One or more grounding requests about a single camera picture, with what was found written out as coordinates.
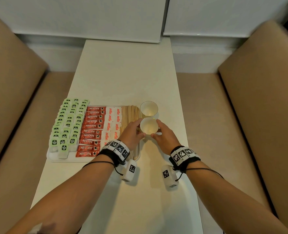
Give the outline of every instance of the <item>person's left hand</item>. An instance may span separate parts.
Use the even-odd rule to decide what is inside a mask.
[[[137,131],[138,125],[141,123],[143,118],[130,122],[123,133],[120,135],[118,140],[122,141],[130,151],[134,150],[141,139],[145,137],[145,133]]]

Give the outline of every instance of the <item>sofa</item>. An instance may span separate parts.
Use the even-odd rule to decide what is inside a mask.
[[[0,234],[31,206],[74,76],[47,68],[0,20]],[[288,227],[288,33],[266,22],[218,74],[177,78],[189,146]],[[221,234],[199,204],[204,234]]]
[[[268,21],[218,74],[177,78],[189,146],[288,228],[288,32]],[[200,211],[204,234],[221,233]]]
[[[47,63],[0,20],[0,234],[29,209],[74,72]]]

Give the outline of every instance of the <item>paper cup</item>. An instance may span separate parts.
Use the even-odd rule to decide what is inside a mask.
[[[156,119],[151,117],[144,118],[140,123],[141,131],[150,135],[156,133],[159,129]]]
[[[141,104],[140,110],[146,117],[152,117],[157,114],[158,106],[152,101],[146,101]]]

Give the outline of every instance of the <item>bundle of wooden stirrers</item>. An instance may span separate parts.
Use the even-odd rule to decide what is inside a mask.
[[[139,118],[141,118],[141,111],[137,106],[122,106],[122,123],[120,127],[120,134],[130,122],[136,121]],[[130,151],[130,155],[127,158],[127,161],[129,161],[130,159],[137,159],[136,152],[137,148],[135,148],[133,151]]]

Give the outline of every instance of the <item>sofa backrest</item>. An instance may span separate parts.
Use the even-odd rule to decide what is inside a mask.
[[[0,152],[46,68],[0,20]]]
[[[288,32],[264,23],[220,67],[279,219],[288,227]]]

